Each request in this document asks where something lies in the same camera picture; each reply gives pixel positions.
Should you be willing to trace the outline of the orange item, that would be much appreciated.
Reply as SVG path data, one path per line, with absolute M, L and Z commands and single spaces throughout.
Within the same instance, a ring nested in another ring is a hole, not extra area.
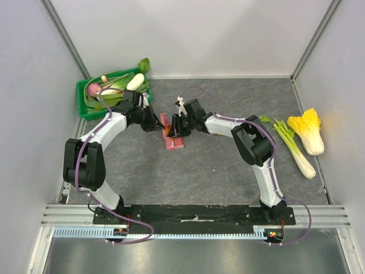
M 167 137 L 169 138 L 175 137 L 175 125 L 173 123 L 168 128 Z

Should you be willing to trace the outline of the pink express box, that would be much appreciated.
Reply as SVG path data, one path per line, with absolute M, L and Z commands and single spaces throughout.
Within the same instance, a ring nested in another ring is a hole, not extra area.
M 171 129 L 171 124 L 169 123 L 169 120 L 168 120 L 165 112 L 162 112 L 160 114 L 160 119 L 161 119 L 162 124 L 165 127 L 165 129 L 162 130 L 162 134 L 163 134 L 163 138 L 165 140 L 166 149 L 167 150 L 176 150 L 176 149 L 179 149 L 179 148 L 184 148 L 184 142 L 183 142 L 182 137 L 170 138 L 170 137 L 167 136 L 167 133 Z

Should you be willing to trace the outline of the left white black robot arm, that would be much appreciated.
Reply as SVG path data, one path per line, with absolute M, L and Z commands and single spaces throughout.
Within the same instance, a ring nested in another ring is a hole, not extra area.
M 125 90 L 123 98 L 109 107 L 99 95 L 108 112 L 103 120 L 79 139 L 66 141 L 64 149 L 63 179 L 72 184 L 78 193 L 90 196 L 103 210 L 112 224 L 120 224 L 125 217 L 124 201 L 106 182 L 104 150 L 132 124 L 144 132 L 164 130 L 148 99 L 138 91 Z

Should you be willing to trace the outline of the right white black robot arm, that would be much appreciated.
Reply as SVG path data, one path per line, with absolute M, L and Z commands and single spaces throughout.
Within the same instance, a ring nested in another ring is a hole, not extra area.
M 172 117 L 167 133 L 170 138 L 189 136 L 193 130 L 232 138 L 241 158 L 252 166 L 259 186 L 261 218 L 266 224 L 275 224 L 282 217 L 287 203 L 277 186 L 273 167 L 275 143 L 257 116 L 246 119 L 223 117 L 206 113 L 197 99 L 187 102 L 177 98 L 178 113 Z

